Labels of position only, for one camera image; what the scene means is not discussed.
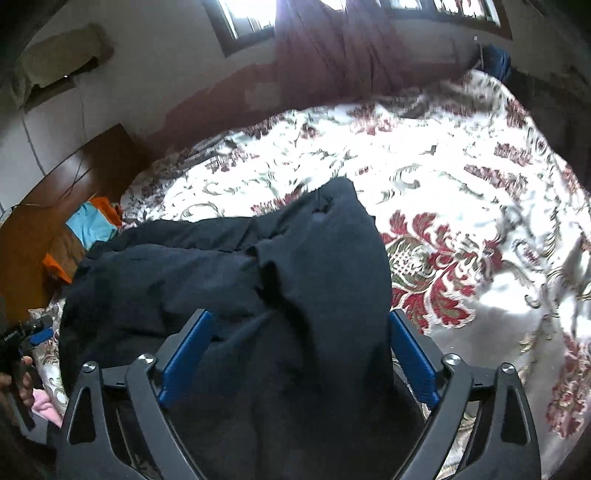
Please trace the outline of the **person's left hand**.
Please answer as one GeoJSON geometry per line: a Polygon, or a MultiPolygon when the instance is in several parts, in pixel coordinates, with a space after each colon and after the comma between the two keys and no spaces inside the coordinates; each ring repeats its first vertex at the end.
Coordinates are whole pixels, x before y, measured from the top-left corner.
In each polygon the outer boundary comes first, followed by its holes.
{"type": "Polygon", "coordinates": [[[22,376],[16,382],[14,382],[13,378],[5,372],[0,373],[1,406],[12,423],[16,422],[14,415],[15,411],[8,400],[9,397],[15,397],[15,394],[11,391],[12,385],[16,386],[18,397],[21,399],[23,405],[28,410],[30,410],[34,404],[33,380],[28,372],[28,369],[32,366],[32,364],[33,359],[29,356],[24,356],[21,359],[22,376]]]}

